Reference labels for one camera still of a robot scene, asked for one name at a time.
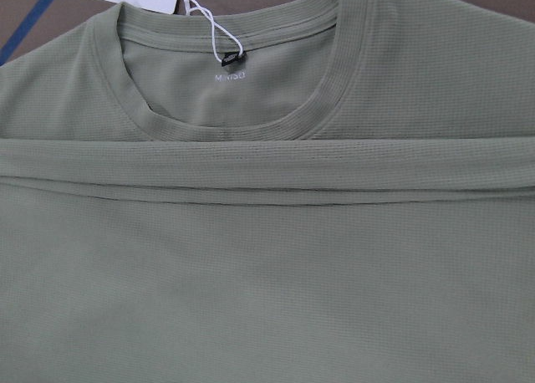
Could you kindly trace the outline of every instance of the green t-shirt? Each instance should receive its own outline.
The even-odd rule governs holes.
[[[0,382],[533,383],[535,24],[214,18],[245,61],[117,3],[0,68]]]

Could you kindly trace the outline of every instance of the blue line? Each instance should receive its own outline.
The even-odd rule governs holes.
[[[53,0],[38,0],[33,6],[32,10],[26,15],[26,18],[18,25],[18,28],[13,32],[13,35],[0,49],[0,66],[8,61],[13,51],[17,48],[20,42],[26,37],[33,25],[39,20],[41,15],[46,11]]]

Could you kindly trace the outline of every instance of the waffle-textured fabric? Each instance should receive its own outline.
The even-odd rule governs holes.
[[[117,3],[0,68],[0,382],[533,383],[535,24],[215,20],[244,60]]]

